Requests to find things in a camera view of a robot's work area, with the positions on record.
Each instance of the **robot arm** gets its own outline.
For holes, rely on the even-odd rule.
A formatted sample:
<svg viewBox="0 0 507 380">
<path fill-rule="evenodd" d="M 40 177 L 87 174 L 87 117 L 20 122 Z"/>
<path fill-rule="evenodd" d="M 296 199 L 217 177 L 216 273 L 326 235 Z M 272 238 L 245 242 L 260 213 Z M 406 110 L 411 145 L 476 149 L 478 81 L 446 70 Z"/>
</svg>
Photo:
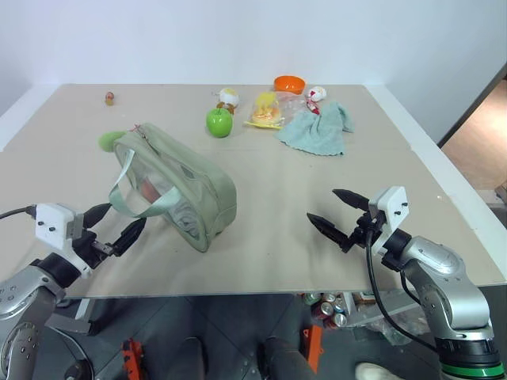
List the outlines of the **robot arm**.
<svg viewBox="0 0 507 380">
<path fill-rule="evenodd" d="M 88 229 L 109 208 L 105 203 L 84 215 L 55 203 L 34 208 L 36 236 L 54 252 L 0 283 L 0 380 L 32 378 L 40 333 L 65 289 L 79 277 L 89 277 L 111 255 L 121 256 L 143 231 L 144 218 L 112 244 L 95 240 L 97 235 Z"/>
<path fill-rule="evenodd" d="M 348 190 L 334 193 L 364 211 L 350 237 L 320 216 L 308 214 L 308 218 L 345 253 L 354 244 L 366 247 L 414 285 L 435 337 L 436 347 L 425 345 L 439 355 L 442 378 L 505 378 L 494 345 L 490 309 L 482 292 L 468 279 L 463 259 L 448 247 L 398 228 L 409 212 L 405 189 L 394 186 L 371 200 Z M 368 234 L 372 236 L 370 246 Z"/>
</svg>

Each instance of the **beige tabletop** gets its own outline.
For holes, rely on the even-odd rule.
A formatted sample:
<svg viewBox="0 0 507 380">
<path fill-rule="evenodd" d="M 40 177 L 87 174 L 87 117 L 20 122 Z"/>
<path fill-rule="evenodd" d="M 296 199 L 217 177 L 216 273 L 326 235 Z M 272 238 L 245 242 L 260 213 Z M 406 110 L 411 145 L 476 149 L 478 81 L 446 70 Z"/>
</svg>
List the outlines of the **beige tabletop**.
<svg viewBox="0 0 507 380">
<path fill-rule="evenodd" d="M 223 85 L 63 85 L 0 153 L 0 210 L 58 202 L 86 210 L 108 200 L 120 172 L 97 138 L 152 122 L 221 166 L 238 191 L 238 215 L 199 253 L 162 218 L 148 221 L 141 238 L 122 257 L 104 262 L 69 295 L 193 295 L 369 288 L 362 249 L 348 254 L 307 220 L 312 212 L 352 232 L 358 210 L 331 192 L 347 188 L 365 196 L 404 185 L 410 215 L 402 228 L 456 250 L 477 285 L 505 282 L 471 228 L 398 128 L 360 85 L 327 86 L 328 98 L 350 112 L 356 132 L 345 134 L 344 156 L 319 157 L 293 150 L 272 131 L 246 127 L 256 95 L 268 86 L 234 86 L 242 103 L 225 139 L 212 137 L 205 115 Z M 115 105 L 104 103 L 107 91 Z M 113 241 L 131 219 L 111 211 L 94 229 Z M 48 250 L 34 238 L 33 220 L 2 220 L 0 279 Z M 398 287 L 398 275 L 376 261 L 383 289 Z"/>
</svg>

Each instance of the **orange bowl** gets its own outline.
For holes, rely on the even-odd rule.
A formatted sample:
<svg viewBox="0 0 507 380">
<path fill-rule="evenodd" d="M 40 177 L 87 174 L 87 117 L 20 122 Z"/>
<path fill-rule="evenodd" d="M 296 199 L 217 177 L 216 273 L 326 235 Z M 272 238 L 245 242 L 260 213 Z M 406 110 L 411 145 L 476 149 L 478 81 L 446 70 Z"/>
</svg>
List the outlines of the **orange bowl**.
<svg viewBox="0 0 507 380">
<path fill-rule="evenodd" d="M 305 82 L 303 79 L 292 75 L 282 75 L 275 78 L 275 91 L 287 91 L 300 95 L 304 90 Z"/>
</svg>

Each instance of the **soda can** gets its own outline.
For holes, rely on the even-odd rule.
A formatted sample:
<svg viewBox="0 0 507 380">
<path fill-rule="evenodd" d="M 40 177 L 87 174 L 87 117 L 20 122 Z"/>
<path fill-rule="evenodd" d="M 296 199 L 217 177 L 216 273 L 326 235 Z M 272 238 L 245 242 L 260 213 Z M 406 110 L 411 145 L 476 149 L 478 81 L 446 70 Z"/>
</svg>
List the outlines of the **soda can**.
<svg viewBox="0 0 507 380">
<path fill-rule="evenodd" d="M 345 301 L 342 297 L 337 297 L 334 302 L 331 304 L 333 305 L 333 309 L 335 312 L 340 314 L 345 314 Z"/>
<path fill-rule="evenodd" d="M 303 302 L 308 306 L 312 306 L 322 298 L 320 293 L 305 293 L 303 296 Z"/>
<path fill-rule="evenodd" d="M 311 316 L 315 319 L 323 321 L 331 317 L 334 313 L 333 306 L 329 302 L 321 302 L 314 306 Z"/>
<path fill-rule="evenodd" d="M 338 330 L 339 328 L 347 325 L 347 317 L 341 313 L 336 313 L 331 318 L 324 320 L 324 327 L 326 329 Z"/>
<path fill-rule="evenodd" d="M 331 293 L 324 293 L 322 295 L 322 300 L 324 302 L 329 302 L 329 303 L 332 304 L 336 300 L 336 295 L 331 294 Z"/>
</svg>

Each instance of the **person's leg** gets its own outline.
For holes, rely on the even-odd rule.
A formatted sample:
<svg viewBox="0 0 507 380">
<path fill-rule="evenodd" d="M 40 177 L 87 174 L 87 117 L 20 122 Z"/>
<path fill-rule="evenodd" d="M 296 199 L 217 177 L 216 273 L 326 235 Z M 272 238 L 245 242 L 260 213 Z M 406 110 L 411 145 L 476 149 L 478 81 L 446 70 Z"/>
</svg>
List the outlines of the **person's leg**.
<svg viewBox="0 0 507 380">
<path fill-rule="evenodd" d="M 203 346 L 197 338 L 187 338 L 177 351 L 167 380 L 204 380 Z"/>
<path fill-rule="evenodd" d="M 264 344 L 264 357 L 259 370 L 269 375 L 269 380 L 315 380 L 315 374 L 307 360 L 285 340 L 272 337 Z"/>
<path fill-rule="evenodd" d="M 403 380 L 384 367 L 373 363 L 356 365 L 356 380 Z"/>
</svg>

